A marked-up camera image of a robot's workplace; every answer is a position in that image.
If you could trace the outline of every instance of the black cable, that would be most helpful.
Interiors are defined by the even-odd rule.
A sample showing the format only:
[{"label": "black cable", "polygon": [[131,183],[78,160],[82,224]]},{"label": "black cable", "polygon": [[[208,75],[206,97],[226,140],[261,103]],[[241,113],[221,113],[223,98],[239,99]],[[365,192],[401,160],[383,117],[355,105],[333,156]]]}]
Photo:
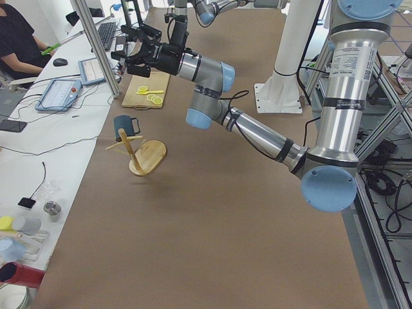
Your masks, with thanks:
[{"label": "black cable", "polygon": [[391,142],[398,142],[398,141],[400,141],[400,140],[409,140],[411,137],[409,136],[409,137],[405,137],[405,138],[399,138],[399,139],[397,139],[397,140],[391,140]]},{"label": "black cable", "polygon": [[306,41],[306,45],[305,45],[304,50],[303,50],[303,53],[302,53],[301,62],[299,63],[298,69],[297,69],[297,71],[296,71],[297,83],[298,83],[299,87],[302,89],[303,94],[304,94],[306,100],[308,101],[308,104],[309,104],[309,105],[312,105],[312,102],[310,101],[309,95],[308,95],[308,93],[306,92],[306,87],[305,87],[305,85],[303,84],[303,82],[302,82],[302,80],[301,80],[301,78],[300,78],[300,76],[299,76],[299,70],[302,68],[302,63],[303,63],[303,61],[304,61],[304,56],[306,56],[306,53],[307,53],[308,48],[309,48],[310,41],[312,40],[312,37],[314,36],[315,30],[316,30],[316,27],[317,27],[317,21],[318,21],[319,16],[321,15],[321,12],[322,12],[323,2],[324,2],[324,0],[321,0],[321,2],[319,3],[319,7],[318,7],[318,9],[317,9],[314,22],[312,23],[312,27],[311,27],[311,29],[310,29],[310,33],[309,33],[308,40]]},{"label": "black cable", "polygon": [[[233,100],[236,100],[238,98],[242,98],[245,97],[246,95],[249,94],[249,90],[241,90],[237,93],[235,93],[235,95],[229,99],[229,103],[227,106],[227,113],[230,114],[231,119],[233,119],[233,115],[232,115],[232,108],[230,106],[230,104],[232,103]],[[270,156],[269,154],[264,153],[262,150],[260,150],[251,140],[249,140],[249,138],[246,136],[246,134],[243,132],[243,130],[240,128],[239,124],[237,123],[236,119],[234,119],[234,124],[237,127],[237,129],[239,130],[239,133],[243,136],[243,138],[259,153],[261,153],[262,155],[264,155],[265,157],[271,159],[271,160],[275,160],[274,157]]]},{"label": "black cable", "polygon": [[167,24],[167,40],[170,42],[170,26],[172,25],[172,21],[174,21],[176,19],[177,16],[174,16],[171,18],[171,20],[169,21],[169,23]]},{"label": "black cable", "polygon": [[401,84],[400,84],[400,82],[399,82],[399,71],[400,71],[400,69],[401,69],[401,67],[405,64],[405,62],[406,61],[408,61],[409,60],[409,58],[406,58],[405,60],[404,60],[404,62],[402,62],[402,64],[398,67],[398,70],[397,70],[397,74],[396,74],[396,79],[397,79],[397,84],[398,84],[398,86],[399,86],[399,88],[400,88],[400,90],[401,90],[401,92],[402,92],[402,94],[404,95],[405,94],[405,91],[404,91],[404,88],[401,86]]},{"label": "black cable", "polygon": [[[380,223],[380,222],[382,221],[382,219],[379,217],[379,215],[378,215],[378,213],[377,213],[377,211],[376,211],[376,208],[375,208],[375,206],[374,206],[376,203],[373,201],[373,199],[372,199],[372,197],[371,197],[371,194],[370,194],[370,192],[369,192],[368,186],[366,185],[363,177],[361,177],[361,179],[362,179],[362,181],[363,181],[363,183],[364,183],[364,188],[365,188],[365,191],[366,191],[366,195],[367,195],[368,200],[369,200],[369,202],[370,202],[370,205],[371,205],[371,207],[372,207],[372,211],[373,211],[373,214],[374,214],[374,216],[375,216],[375,220],[376,220],[376,222],[378,223],[378,228],[379,228],[379,231],[380,231],[380,235],[382,235],[382,238],[383,238],[383,240],[384,240],[384,242],[385,242],[385,246],[386,246],[386,248],[387,248],[387,250],[388,250],[388,253],[389,253],[389,256],[390,256],[390,258],[391,258],[391,260],[392,260],[392,264],[393,264],[393,267],[394,267],[394,269],[395,269],[395,273],[396,273],[397,278],[398,278],[398,280],[399,280],[399,282],[400,282],[400,284],[401,284],[402,291],[405,293],[405,295],[407,295],[408,292],[407,292],[407,288],[406,288],[406,286],[405,286],[405,281],[403,280],[402,276],[400,275],[400,272],[399,272],[399,269],[398,269],[398,263],[397,263],[398,260],[395,259],[394,255],[393,255],[393,253],[392,253],[392,248],[391,248],[390,245],[389,245],[389,241],[388,241],[388,238],[386,237],[386,233],[385,233],[385,231],[384,231],[384,229],[383,229],[383,227],[382,227],[382,224]],[[409,298],[407,298],[407,303],[409,304],[409,306],[412,307],[412,304],[411,304],[411,301],[410,301]]]},{"label": "black cable", "polygon": [[[386,224],[385,224],[385,226],[386,226],[386,229],[391,232],[391,230],[389,229],[389,222],[390,222],[390,220],[391,220],[391,218],[392,218],[393,215],[395,215],[395,217],[396,217],[396,219],[397,219],[397,223],[398,223],[398,228],[399,228],[399,230],[400,230],[400,227],[399,227],[399,226],[402,226],[402,223],[400,222],[400,219],[399,219],[399,218],[404,218],[405,220],[412,221],[412,218],[408,218],[408,217],[406,217],[406,216],[404,216],[404,215],[402,215],[402,214],[399,213],[399,212],[401,212],[401,211],[409,208],[410,206],[412,206],[412,202],[409,203],[409,204],[407,204],[406,206],[403,206],[403,207],[399,208],[399,207],[398,207],[398,198],[395,197],[395,206],[394,206],[394,208],[392,208],[392,206],[389,204],[388,196],[392,196],[392,195],[394,195],[395,193],[398,194],[398,192],[400,191],[400,188],[401,188],[403,185],[406,185],[406,184],[408,184],[408,185],[410,186],[410,188],[412,189],[412,182],[406,180],[405,183],[400,183],[398,186],[396,186],[396,185],[395,185],[395,182],[394,182],[392,179],[390,179],[389,176],[383,174],[384,171],[390,172],[390,173],[393,173],[393,174],[396,174],[396,175],[398,175],[398,176],[400,176],[400,177],[403,177],[403,176],[404,176],[404,175],[402,175],[402,174],[400,174],[400,173],[398,173],[398,172],[396,172],[396,171],[392,171],[391,169],[379,169],[379,170],[370,169],[370,171],[367,171],[367,169],[362,169],[362,170],[361,170],[361,175],[362,175],[362,172],[363,172],[363,174],[366,176],[366,179],[367,179],[367,181],[368,181],[368,184],[367,184],[368,189],[369,189],[369,187],[371,187],[371,189],[373,189],[375,192],[377,192],[377,193],[385,196],[385,203],[386,203],[386,205],[388,206],[388,208],[391,209],[391,211],[392,211],[392,213],[389,214],[389,216],[388,216],[387,219],[386,219]],[[380,191],[379,189],[378,189],[378,190],[375,190],[375,186],[378,187],[378,185],[377,185],[377,183],[376,183],[376,184],[373,183],[373,182],[376,182],[376,179],[373,179],[373,177],[374,177],[374,174],[373,174],[373,173],[375,173],[375,175],[377,175],[379,178],[385,179],[386,181],[389,180],[389,181],[391,182],[391,183],[389,184],[390,188],[388,188],[388,184],[386,183],[387,188],[388,188],[387,191],[385,191],[384,189],[381,189],[381,188],[379,188],[379,189],[382,190],[382,191]]]},{"label": "black cable", "polygon": [[194,2],[194,4],[193,4],[194,16],[196,17],[196,20],[198,21],[198,24],[199,24],[202,28],[207,28],[207,27],[209,27],[209,26],[214,22],[214,20],[216,19],[216,9],[214,8],[214,6],[212,6],[212,7],[213,7],[213,19],[212,19],[212,21],[211,21],[209,24],[207,24],[207,25],[205,26],[205,25],[202,24],[202,23],[200,22],[200,20],[199,20],[198,13],[197,13],[197,11],[196,11],[196,7],[197,7],[196,0],[194,0],[193,2]]},{"label": "black cable", "polygon": [[279,72],[279,71],[277,71],[275,68],[273,68],[273,70],[278,74],[278,75],[280,75],[280,76],[294,76],[294,75],[296,75],[296,73],[289,73],[289,74],[284,74],[284,73],[281,73],[281,72]]},{"label": "black cable", "polygon": [[54,150],[58,150],[58,149],[60,149],[60,148],[63,148],[63,147],[69,146],[69,145],[77,144],[77,143],[83,142],[83,141],[85,141],[85,140],[94,140],[94,139],[96,139],[97,137],[98,137],[98,135],[97,135],[97,136],[94,136],[94,137],[91,137],[91,138],[82,138],[81,140],[77,140],[76,142],[68,142],[68,143],[65,143],[65,144],[63,144],[63,145],[61,145],[61,146],[59,146],[59,147],[56,147],[56,148],[53,148],[53,149],[50,149],[50,150],[46,150],[46,151],[42,151],[41,153],[29,153],[29,152],[25,152],[25,151],[20,151],[20,150],[11,149],[11,148],[8,148],[8,147],[2,146],[2,145],[0,145],[0,147],[3,148],[3,149],[9,150],[9,151],[13,151],[14,153],[21,153],[21,154],[23,154],[23,155],[41,156],[41,155],[43,155],[43,154],[45,154],[45,153],[50,153],[50,152],[52,152],[52,151],[54,151]]},{"label": "black cable", "polygon": [[318,69],[315,69],[315,68],[311,68],[311,67],[309,67],[309,66],[305,66],[305,67],[300,68],[300,69],[313,70],[313,71],[316,71],[316,72],[320,72],[320,73],[324,73],[324,74],[329,74],[329,73],[326,72],[326,71],[322,71],[322,70],[318,70]]},{"label": "black cable", "polygon": [[30,89],[32,88],[33,85],[36,85],[40,82],[44,82],[46,80],[52,80],[52,79],[63,79],[64,77],[76,77],[76,76],[80,76],[80,74],[71,74],[71,75],[65,75],[65,76],[59,76],[59,77],[52,77],[49,79],[42,79],[42,80],[36,80],[31,86]]},{"label": "black cable", "polygon": [[[41,93],[38,93],[38,94],[35,94],[35,95],[28,95],[27,97],[24,97],[24,98],[22,98],[20,101],[18,101],[17,104],[16,104],[16,106],[19,105],[23,100],[26,100],[27,98],[34,97],[34,96],[41,96],[41,95],[42,95]],[[20,119],[20,109],[27,108],[28,106],[30,106],[30,105],[32,105],[32,104],[33,104],[33,102],[29,103],[29,104],[26,105],[26,106],[23,106],[22,108],[19,108],[19,109],[17,110],[17,114],[19,115],[17,118],[11,117],[11,116],[8,116],[8,115],[3,115],[3,114],[0,114],[0,116],[7,117],[7,118],[10,118],[10,119],[14,119],[14,120],[18,120],[18,119]]]},{"label": "black cable", "polygon": [[[69,108],[69,109],[80,109],[80,108],[82,108],[85,99],[86,99],[89,95],[94,94],[94,93],[98,90],[99,85],[100,85],[101,83],[103,83],[103,82],[105,82],[105,81],[103,80],[103,81],[99,82],[98,84],[95,84],[93,87],[89,88],[85,93],[82,93],[81,95],[79,95],[79,96],[76,98],[76,101],[77,101],[79,98],[81,98],[81,97],[83,97],[83,96],[85,95],[85,97],[83,98],[83,100],[82,100],[82,102],[80,103],[80,106],[79,106],[79,107],[74,107],[74,106],[69,106],[69,107],[68,107],[68,106],[48,106],[46,109],[50,109],[50,108],[61,108],[61,109],[60,109],[59,111],[54,111],[54,113],[47,114],[46,116],[43,116],[43,117],[40,117],[40,118],[38,118],[38,119],[29,121],[29,122],[27,122],[27,123],[28,123],[28,124],[31,124],[31,123],[33,123],[33,122],[35,122],[35,121],[40,120],[40,119],[43,119],[43,118],[52,116],[52,115],[54,115],[54,114],[57,114],[57,113],[60,113],[60,112],[63,112],[63,111],[66,111],[66,109],[68,109],[68,108]],[[93,90],[93,89],[95,89],[94,92],[87,94],[89,91],[91,91],[91,90]]]},{"label": "black cable", "polygon": [[378,62],[379,62],[379,72],[378,72],[378,75],[376,76],[375,81],[369,85],[368,89],[370,89],[373,85],[375,85],[379,81],[380,76],[382,75],[382,71],[384,69],[384,65],[382,63],[382,59],[380,58],[379,51],[376,52],[376,56],[378,57]]},{"label": "black cable", "polygon": [[40,187],[42,186],[42,184],[44,184],[44,181],[46,180],[46,164],[44,164],[44,162],[41,162],[41,163],[43,164],[43,169],[44,169],[43,180],[42,180],[42,182],[40,183],[40,185],[37,187],[37,189],[33,192],[33,194],[32,194],[32,196],[30,197],[30,199],[33,198],[34,194],[37,192],[37,190],[40,189]]},{"label": "black cable", "polygon": [[397,186],[395,182],[386,174],[381,171],[369,171],[364,172],[366,176],[366,181],[372,190],[379,193],[382,196],[392,196],[397,191]]},{"label": "black cable", "polygon": [[319,119],[320,119],[320,117],[316,117],[316,118],[313,118],[312,120],[309,120],[307,123],[304,124],[303,146],[306,145],[306,138],[308,136],[308,124],[313,122],[313,121],[319,120]]},{"label": "black cable", "polygon": [[[399,194],[400,194],[400,190],[402,189],[402,186],[403,185],[405,185],[406,183],[405,183],[405,180],[404,179],[401,179],[401,181],[400,181],[400,183],[399,183],[399,186],[398,186],[398,189],[397,189],[397,193],[396,193],[396,195],[395,195],[395,202],[394,202],[394,205],[393,205],[393,212],[388,216],[388,218],[386,219],[386,222],[385,222],[385,227],[386,227],[386,229],[388,230],[388,232],[390,232],[390,233],[397,233],[397,232],[399,232],[400,230],[401,230],[401,228],[402,228],[402,222],[401,222],[401,220],[400,220],[400,215],[399,215],[399,211],[400,211],[400,209],[398,209],[398,202],[399,202]],[[411,203],[409,203],[407,206],[405,206],[405,207],[403,207],[403,209],[406,209],[406,208],[408,208],[409,206],[411,206],[412,205],[412,202]],[[390,228],[389,228],[389,223],[390,223],[390,221],[391,221],[391,218],[393,217],[393,215],[395,215],[395,218],[396,218],[396,220],[397,220],[397,228],[396,229],[394,229],[394,230],[391,230]]]}]

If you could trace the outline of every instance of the blue mug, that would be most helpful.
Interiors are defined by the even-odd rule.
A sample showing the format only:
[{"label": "blue mug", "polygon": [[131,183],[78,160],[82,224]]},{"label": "blue mug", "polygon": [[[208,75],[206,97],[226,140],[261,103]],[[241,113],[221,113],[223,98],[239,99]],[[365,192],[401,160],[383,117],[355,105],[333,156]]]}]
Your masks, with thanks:
[{"label": "blue mug", "polygon": [[[136,120],[137,131],[135,131],[135,127],[133,126],[134,120]],[[127,115],[117,116],[113,119],[113,123],[115,125],[116,142],[122,141],[118,133],[119,129],[124,129],[127,136],[135,136],[140,133],[139,120],[135,117],[132,118]]]}]

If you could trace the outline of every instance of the white chair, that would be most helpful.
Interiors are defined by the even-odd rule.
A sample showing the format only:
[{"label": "white chair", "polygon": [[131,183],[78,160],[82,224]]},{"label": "white chair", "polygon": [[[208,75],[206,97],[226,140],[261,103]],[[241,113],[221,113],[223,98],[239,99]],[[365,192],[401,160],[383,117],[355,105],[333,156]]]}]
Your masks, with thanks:
[{"label": "white chair", "polygon": [[0,70],[0,82],[3,84],[2,87],[7,88],[10,92],[27,92],[27,89],[22,87],[22,84],[27,84],[29,82],[34,82],[37,77],[29,77],[27,79],[13,79],[9,74]]}]

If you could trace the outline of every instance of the green object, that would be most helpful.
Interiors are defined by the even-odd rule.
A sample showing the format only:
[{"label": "green object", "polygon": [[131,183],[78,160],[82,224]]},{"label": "green object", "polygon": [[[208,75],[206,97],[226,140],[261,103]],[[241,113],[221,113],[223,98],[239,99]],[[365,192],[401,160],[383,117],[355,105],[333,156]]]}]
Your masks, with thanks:
[{"label": "green object", "polygon": [[60,45],[61,45],[61,43],[57,43],[57,44],[54,44],[53,46],[50,46],[47,50],[42,51],[42,52],[41,52],[41,55],[42,55],[42,56],[47,55],[47,54],[50,53],[52,50],[58,48]]}]

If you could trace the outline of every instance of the white pillar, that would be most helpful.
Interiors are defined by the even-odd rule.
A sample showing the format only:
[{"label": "white pillar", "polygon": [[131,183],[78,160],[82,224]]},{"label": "white pillar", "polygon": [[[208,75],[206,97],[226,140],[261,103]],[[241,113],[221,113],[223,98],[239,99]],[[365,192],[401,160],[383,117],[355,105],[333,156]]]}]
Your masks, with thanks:
[{"label": "white pillar", "polygon": [[321,0],[291,0],[273,74],[255,84],[258,113],[302,113],[296,75]]}]

